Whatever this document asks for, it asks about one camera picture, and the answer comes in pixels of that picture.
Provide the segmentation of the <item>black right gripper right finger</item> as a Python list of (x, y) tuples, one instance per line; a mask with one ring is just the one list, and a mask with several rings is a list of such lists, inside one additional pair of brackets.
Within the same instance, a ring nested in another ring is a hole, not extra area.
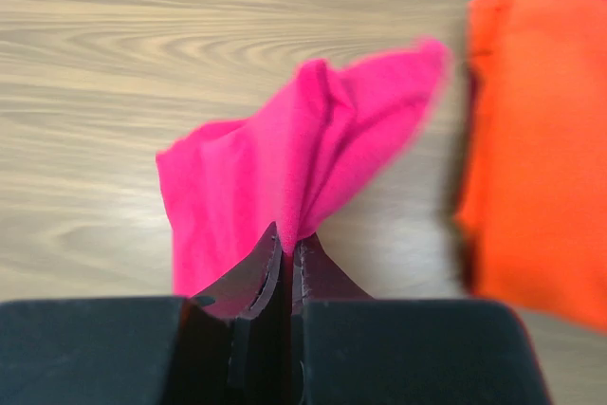
[(380, 300), (317, 236), (293, 257), (296, 404), (547, 404), (528, 333), (509, 307), (478, 299)]

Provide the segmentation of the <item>pink t shirt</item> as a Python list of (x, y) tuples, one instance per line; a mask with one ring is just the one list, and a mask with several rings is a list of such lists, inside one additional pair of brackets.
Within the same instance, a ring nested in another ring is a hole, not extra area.
[(157, 153), (174, 292), (216, 282), (269, 226), (292, 253), (411, 144), (449, 60), (434, 39), (343, 68), (311, 60), (253, 115)]

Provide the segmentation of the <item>orange folded t shirt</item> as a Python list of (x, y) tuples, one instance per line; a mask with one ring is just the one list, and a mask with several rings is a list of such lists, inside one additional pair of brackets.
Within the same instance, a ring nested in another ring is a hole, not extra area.
[(473, 294), (606, 328), (606, 0), (473, 0)]

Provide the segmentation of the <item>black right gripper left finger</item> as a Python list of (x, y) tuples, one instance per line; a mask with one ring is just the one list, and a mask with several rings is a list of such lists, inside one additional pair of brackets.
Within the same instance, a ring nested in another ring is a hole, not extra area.
[(192, 297), (1, 305), (5, 404), (279, 404), (282, 248), (252, 252)]

